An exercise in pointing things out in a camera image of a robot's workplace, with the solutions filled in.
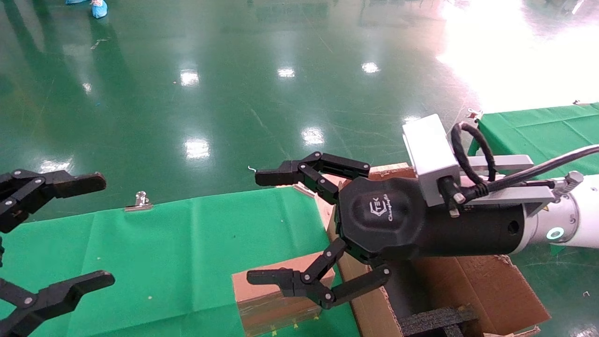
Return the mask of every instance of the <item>green epoxy floor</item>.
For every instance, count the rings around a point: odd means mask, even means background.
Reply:
[[[89,4],[0,1],[0,171],[108,180],[34,220],[124,207],[142,189],[154,203],[255,189],[248,165],[315,150],[408,161],[401,124],[432,113],[449,128],[468,108],[599,101],[592,0],[108,6],[95,20]],[[543,336],[599,335],[599,303],[578,289],[597,280],[598,255],[566,254],[574,262],[552,263],[545,247],[521,258],[555,317]]]

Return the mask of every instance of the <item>green cloth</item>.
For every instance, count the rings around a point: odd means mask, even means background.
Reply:
[[[22,224],[4,236],[0,272],[34,292],[100,269],[116,278],[32,336],[244,336],[231,274],[327,245],[314,200],[273,188]],[[12,310],[2,302],[0,317]],[[359,333],[347,303],[277,336]]]
[[[493,154],[529,155],[540,164],[569,151],[599,144],[599,103],[483,115],[479,130]],[[468,155],[475,155],[473,142]],[[539,179],[563,177],[569,171],[599,173],[599,155],[590,155],[547,172]]]

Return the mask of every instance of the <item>robotic arm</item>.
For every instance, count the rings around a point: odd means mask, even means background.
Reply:
[[[455,129],[468,128],[457,125]],[[482,135],[475,138],[484,142]],[[328,309],[386,284],[392,261],[511,254],[541,242],[599,246],[588,239],[590,231],[599,231],[593,228],[599,210],[581,208],[599,195],[593,194],[599,193],[595,186],[599,176],[583,179],[580,173],[571,172],[565,179],[526,181],[581,157],[580,151],[534,167],[528,156],[493,157],[488,147],[485,149],[486,142],[482,144],[485,157],[467,158],[459,137],[452,140],[455,153],[437,115],[404,126],[404,141],[417,179],[371,181],[367,163],[320,152],[300,161],[285,161],[275,170],[258,170],[258,185],[303,182],[325,201],[336,204],[339,238],[304,272],[251,270],[248,282],[276,284],[284,296],[308,297]],[[599,146],[581,151],[583,155],[599,152]],[[489,173],[486,181],[474,173],[484,170]],[[495,181],[495,172],[500,170],[516,173]],[[320,171],[353,180],[339,191]],[[371,271],[328,289],[320,279],[344,253]]]
[[[106,180],[100,173],[71,176],[66,171],[39,174],[26,170],[0,174],[0,231],[9,233],[53,198],[101,191]],[[2,267],[0,237],[0,267]],[[114,284],[112,274],[99,270],[61,281],[31,293],[0,278],[0,299],[16,308],[0,320],[0,337],[29,336],[40,324],[67,314],[77,307],[81,297]]]

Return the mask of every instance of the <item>cardboard box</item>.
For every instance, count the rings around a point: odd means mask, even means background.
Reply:
[[[317,252],[291,260],[252,269],[290,268],[306,270],[321,255]],[[253,285],[247,282],[247,271],[233,274],[233,289],[239,316],[247,337],[261,335],[303,320],[318,316],[322,310],[306,297],[283,297],[279,286],[274,284]],[[329,270],[320,280],[331,287],[335,271]]]
[[[340,187],[347,183],[342,178],[326,177]],[[391,177],[414,178],[415,174],[407,164],[394,164],[373,167],[369,179]],[[333,241],[337,237],[333,207],[318,196],[316,203],[329,239]],[[550,319],[518,268],[505,255],[422,258],[413,264],[435,308],[471,306],[484,333],[509,335]],[[349,254],[343,255],[338,266],[344,281],[368,270]],[[362,337],[403,336],[383,287],[353,300],[352,309]],[[525,334],[528,337],[538,331],[538,327],[534,327]]]

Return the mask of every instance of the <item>glowing ring light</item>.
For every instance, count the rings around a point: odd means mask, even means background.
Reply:
[[[564,235],[564,229],[561,227],[554,227],[547,232],[547,238],[549,240],[559,239]]]

